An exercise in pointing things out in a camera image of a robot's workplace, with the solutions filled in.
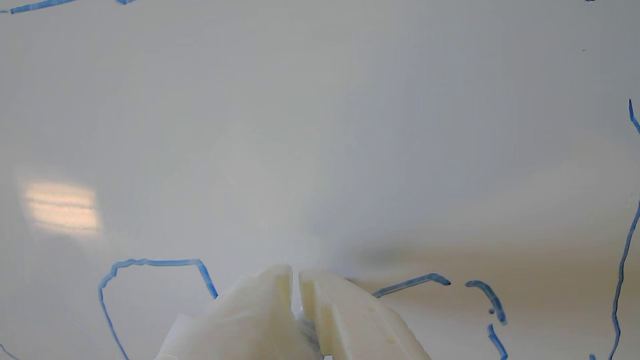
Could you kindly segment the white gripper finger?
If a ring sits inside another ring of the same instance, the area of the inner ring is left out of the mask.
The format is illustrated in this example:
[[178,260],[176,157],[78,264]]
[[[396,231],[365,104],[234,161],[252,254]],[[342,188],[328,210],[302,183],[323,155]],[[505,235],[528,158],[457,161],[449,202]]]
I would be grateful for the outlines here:
[[320,353],[334,360],[429,360],[406,321],[390,306],[335,273],[299,273],[306,321]]
[[178,316],[156,359],[320,359],[291,310],[292,282],[287,264],[245,276],[203,313]]

